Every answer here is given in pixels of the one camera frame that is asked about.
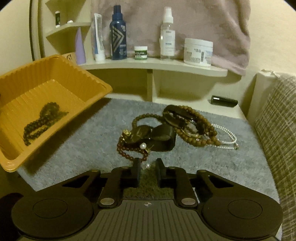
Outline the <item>orange plastic tray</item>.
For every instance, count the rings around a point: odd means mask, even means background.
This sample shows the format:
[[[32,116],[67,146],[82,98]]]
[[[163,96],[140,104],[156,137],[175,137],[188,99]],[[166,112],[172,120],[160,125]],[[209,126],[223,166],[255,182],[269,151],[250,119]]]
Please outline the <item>orange plastic tray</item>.
[[[53,55],[1,76],[1,167],[15,172],[112,87]]]

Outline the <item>white pearl earring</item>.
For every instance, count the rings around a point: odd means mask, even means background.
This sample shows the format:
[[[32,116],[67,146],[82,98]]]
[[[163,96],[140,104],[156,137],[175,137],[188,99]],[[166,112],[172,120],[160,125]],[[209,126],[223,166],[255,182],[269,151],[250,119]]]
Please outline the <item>white pearl earring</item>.
[[[140,149],[143,150],[143,151],[145,151],[145,152],[148,153],[148,154],[149,154],[150,151],[151,151],[151,150],[147,147],[147,144],[146,144],[146,143],[141,143],[141,144],[140,144]]]

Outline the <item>grey fluffy mat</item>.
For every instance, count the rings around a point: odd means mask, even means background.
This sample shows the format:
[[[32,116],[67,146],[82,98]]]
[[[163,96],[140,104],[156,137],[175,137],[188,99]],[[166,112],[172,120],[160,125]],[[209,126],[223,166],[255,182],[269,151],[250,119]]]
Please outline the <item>grey fluffy mat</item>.
[[[122,130],[146,113],[161,114],[163,104],[104,98],[56,133],[30,161],[18,169],[20,176],[36,191],[91,169],[103,173],[130,165],[116,150]],[[236,135],[239,148],[195,148],[181,138],[169,152],[151,152],[148,163],[161,158],[166,166],[177,166],[189,173],[209,170],[226,179],[278,200],[278,192],[256,132],[246,121],[225,113],[204,111],[211,123]]]

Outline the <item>black rectangular device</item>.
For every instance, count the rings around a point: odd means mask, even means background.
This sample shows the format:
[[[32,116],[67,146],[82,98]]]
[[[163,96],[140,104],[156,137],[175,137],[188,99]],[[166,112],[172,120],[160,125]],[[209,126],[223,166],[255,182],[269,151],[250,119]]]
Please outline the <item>black rectangular device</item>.
[[[211,97],[210,104],[233,108],[238,104],[238,101],[235,99],[213,95]]]

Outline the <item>grey striped pillow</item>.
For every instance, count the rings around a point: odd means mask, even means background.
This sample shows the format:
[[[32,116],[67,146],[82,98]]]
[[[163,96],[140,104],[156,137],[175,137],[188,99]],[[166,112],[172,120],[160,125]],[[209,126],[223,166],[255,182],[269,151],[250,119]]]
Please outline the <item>grey striped pillow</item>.
[[[255,119],[255,130],[283,210],[282,240],[295,240],[295,75],[277,79]]]

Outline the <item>lilac tube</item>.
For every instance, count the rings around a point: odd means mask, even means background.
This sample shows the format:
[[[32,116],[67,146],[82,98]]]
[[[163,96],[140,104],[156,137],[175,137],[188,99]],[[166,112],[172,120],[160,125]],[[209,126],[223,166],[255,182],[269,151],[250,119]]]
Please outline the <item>lilac tube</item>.
[[[75,36],[75,55],[76,55],[77,65],[86,63],[86,55],[85,55],[85,49],[84,49],[83,40],[82,40],[82,32],[80,27],[77,29],[76,36]]]

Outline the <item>large white cream jar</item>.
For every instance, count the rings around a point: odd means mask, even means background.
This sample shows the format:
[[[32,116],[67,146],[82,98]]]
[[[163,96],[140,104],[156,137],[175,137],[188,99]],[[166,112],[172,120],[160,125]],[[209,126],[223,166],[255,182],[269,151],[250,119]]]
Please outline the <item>large white cream jar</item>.
[[[184,62],[189,65],[210,67],[213,56],[213,42],[186,38],[184,43]]]

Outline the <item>small green white jar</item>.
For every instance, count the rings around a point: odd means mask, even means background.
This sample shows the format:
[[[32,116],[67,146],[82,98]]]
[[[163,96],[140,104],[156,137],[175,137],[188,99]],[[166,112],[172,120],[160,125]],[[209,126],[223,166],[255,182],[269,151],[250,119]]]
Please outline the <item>small green white jar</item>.
[[[135,60],[147,60],[147,46],[134,46]]]

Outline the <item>white blue tube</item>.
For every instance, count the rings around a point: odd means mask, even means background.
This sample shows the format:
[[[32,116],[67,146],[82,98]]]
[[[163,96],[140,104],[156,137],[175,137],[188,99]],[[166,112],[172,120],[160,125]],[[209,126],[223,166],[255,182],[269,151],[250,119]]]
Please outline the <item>white blue tube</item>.
[[[94,58],[96,62],[105,60],[105,47],[102,35],[102,15],[93,14]]]

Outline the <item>small brown cardboard box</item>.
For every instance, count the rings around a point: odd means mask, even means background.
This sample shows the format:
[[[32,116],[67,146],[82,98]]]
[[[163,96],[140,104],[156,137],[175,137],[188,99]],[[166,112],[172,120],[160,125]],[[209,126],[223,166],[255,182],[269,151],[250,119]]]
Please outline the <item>small brown cardboard box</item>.
[[[67,60],[71,61],[73,64],[75,65],[77,64],[75,52],[66,53],[66,54],[63,54],[62,56]]]

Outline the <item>clear white spray bottle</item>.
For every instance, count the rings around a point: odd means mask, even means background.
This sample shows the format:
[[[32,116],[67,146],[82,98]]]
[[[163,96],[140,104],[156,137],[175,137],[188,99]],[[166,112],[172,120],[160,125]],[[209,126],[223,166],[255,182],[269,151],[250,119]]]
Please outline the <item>clear white spray bottle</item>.
[[[176,32],[173,29],[174,18],[171,7],[164,8],[163,23],[161,25],[160,49],[161,60],[173,59],[175,56]]]

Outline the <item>dark blue spray bottle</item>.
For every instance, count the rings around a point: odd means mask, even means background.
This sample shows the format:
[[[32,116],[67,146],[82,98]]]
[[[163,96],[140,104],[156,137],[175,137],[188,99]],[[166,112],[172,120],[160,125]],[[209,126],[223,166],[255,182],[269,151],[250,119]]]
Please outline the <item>dark blue spray bottle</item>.
[[[113,7],[112,21],[109,25],[111,59],[122,60],[127,58],[126,22],[123,20],[121,5]]]

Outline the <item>mauve hanging towel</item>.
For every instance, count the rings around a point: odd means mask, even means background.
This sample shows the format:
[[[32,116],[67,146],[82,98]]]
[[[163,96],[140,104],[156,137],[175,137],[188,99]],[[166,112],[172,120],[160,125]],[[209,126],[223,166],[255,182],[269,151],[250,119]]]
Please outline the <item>mauve hanging towel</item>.
[[[213,42],[212,65],[244,76],[249,63],[250,1],[91,1],[91,13],[102,15],[106,57],[111,57],[109,25],[113,7],[121,6],[127,27],[127,55],[147,46],[148,56],[160,57],[164,9],[170,7],[176,32],[175,58],[182,59],[187,38]]]

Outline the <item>cream corner shelf unit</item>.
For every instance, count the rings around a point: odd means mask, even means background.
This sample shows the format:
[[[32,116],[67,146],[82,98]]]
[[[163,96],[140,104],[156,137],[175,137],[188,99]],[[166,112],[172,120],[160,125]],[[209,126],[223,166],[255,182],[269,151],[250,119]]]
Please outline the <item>cream corner shelf unit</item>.
[[[226,69],[152,57],[96,62],[91,44],[91,1],[38,1],[36,9],[41,56],[74,52],[75,36],[80,27],[86,55],[82,68],[112,86],[109,97],[182,104],[232,118],[245,118],[239,106],[228,108],[210,104],[211,96],[231,97],[234,92],[233,84],[239,77]],[[55,27],[55,11],[60,11],[61,26],[58,28]]]

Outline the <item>upright black lip balm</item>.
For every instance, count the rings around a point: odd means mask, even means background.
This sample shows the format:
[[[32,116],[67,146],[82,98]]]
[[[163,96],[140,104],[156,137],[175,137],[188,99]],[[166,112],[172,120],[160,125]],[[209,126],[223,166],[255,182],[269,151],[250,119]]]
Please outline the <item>upright black lip balm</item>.
[[[55,27],[61,26],[61,17],[60,17],[60,11],[55,11]]]

